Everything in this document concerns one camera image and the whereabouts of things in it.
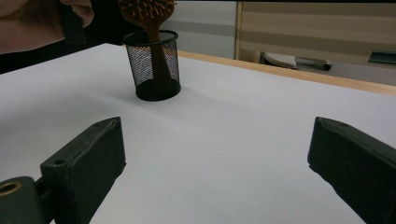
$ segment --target hand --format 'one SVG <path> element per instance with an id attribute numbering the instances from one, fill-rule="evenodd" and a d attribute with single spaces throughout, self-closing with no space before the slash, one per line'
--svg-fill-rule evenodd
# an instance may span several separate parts
<path id="1" fill-rule="evenodd" d="M 0 0 L 0 54 L 36 49 L 64 39 L 58 0 Z M 82 18 L 93 20 L 91 0 L 60 0 Z"/>

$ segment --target wooden cabinet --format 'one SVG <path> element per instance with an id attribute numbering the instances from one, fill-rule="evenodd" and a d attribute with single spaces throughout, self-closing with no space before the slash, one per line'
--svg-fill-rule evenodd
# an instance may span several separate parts
<path id="1" fill-rule="evenodd" d="M 374 50 L 396 52 L 396 4 L 238 3 L 235 58 L 258 52 L 369 63 Z"/>

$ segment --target white surface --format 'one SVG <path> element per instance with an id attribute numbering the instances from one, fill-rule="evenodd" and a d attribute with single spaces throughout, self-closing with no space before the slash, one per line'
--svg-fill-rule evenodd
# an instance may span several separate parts
<path id="1" fill-rule="evenodd" d="M 179 58 L 182 90 L 134 95 L 126 49 L 103 45 L 0 76 L 0 177 L 91 124 L 122 120 L 127 166 L 92 223 L 363 223 L 306 161 L 314 119 L 396 147 L 396 97 Z"/>

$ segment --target wall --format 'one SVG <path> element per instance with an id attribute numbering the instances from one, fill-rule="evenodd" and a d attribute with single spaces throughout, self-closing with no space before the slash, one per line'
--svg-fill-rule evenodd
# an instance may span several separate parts
<path id="1" fill-rule="evenodd" d="M 161 29 L 179 34 L 179 50 L 234 58 L 235 23 L 235 2 L 177 1 Z"/>

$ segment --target mesh cup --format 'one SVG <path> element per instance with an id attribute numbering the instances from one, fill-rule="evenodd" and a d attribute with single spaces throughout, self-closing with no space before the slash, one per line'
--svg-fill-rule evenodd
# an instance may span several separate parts
<path id="1" fill-rule="evenodd" d="M 178 35 L 176 32 L 161 30 L 161 42 L 149 43 L 146 31 L 139 31 L 126 35 L 123 38 L 123 44 L 126 45 L 129 62 L 134 76 L 134 85 L 136 87 L 136 96 L 145 101 L 161 101 L 169 99 L 180 92 L 180 81 L 178 75 L 177 61 L 177 43 Z M 153 74 L 153 61 L 151 60 L 151 51 L 161 50 L 163 60 L 170 74 L 169 88 L 159 90 L 154 83 L 154 76 L 161 76 L 163 69 Z"/>

